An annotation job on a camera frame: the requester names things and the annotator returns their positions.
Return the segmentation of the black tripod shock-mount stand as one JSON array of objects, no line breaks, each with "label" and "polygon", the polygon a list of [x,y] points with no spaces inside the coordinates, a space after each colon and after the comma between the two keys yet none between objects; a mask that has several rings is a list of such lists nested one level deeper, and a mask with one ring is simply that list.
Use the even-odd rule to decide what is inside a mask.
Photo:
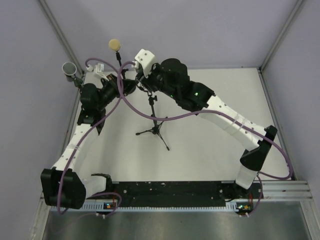
[{"label": "black tripod shock-mount stand", "polygon": [[[155,102],[158,101],[158,97],[156,95],[153,95],[151,92],[147,91],[145,88],[142,87],[142,85],[139,85],[138,89],[143,91],[144,93],[147,93],[148,104],[151,107],[151,115],[150,116],[155,118],[156,117],[156,113],[155,113],[154,105],[155,105]],[[141,132],[136,132],[135,135],[139,136],[139,135],[142,135],[142,134],[145,134],[145,133],[152,133],[153,135],[157,135],[163,141],[166,149],[168,151],[170,151],[170,148],[168,147],[168,145],[166,144],[165,140],[163,139],[163,137],[162,137],[162,135],[160,133],[160,129],[161,129],[163,123],[164,123],[164,121],[161,121],[160,123],[158,123],[157,120],[153,120],[153,127],[151,129],[144,130],[144,131],[141,131]]]}]

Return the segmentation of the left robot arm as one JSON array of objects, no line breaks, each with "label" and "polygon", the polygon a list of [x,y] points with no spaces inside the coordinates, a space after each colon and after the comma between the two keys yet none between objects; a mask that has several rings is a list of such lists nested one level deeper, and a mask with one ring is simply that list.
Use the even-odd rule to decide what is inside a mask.
[{"label": "left robot arm", "polygon": [[114,74],[101,78],[100,82],[101,88],[93,83],[80,88],[81,109],[72,138],[58,161],[40,175],[48,206],[80,209],[95,194],[105,199],[113,194],[109,175],[82,169],[92,143],[104,127],[106,106],[120,96]]}]

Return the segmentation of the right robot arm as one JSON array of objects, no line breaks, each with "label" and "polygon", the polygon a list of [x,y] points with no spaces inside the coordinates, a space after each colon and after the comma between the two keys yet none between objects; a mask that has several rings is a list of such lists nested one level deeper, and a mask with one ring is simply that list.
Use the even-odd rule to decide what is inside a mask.
[{"label": "right robot arm", "polygon": [[214,123],[242,144],[245,150],[240,158],[233,192],[239,198],[249,195],[278,130],[273,125],[257,125],[233,110],[212,89],[192,81],[187,66],[176,58],[158,63],[154,59],[139,57],[134,67],[136,79],[148,91],[166,94],[186,111],[199,111],[199,117]]}]

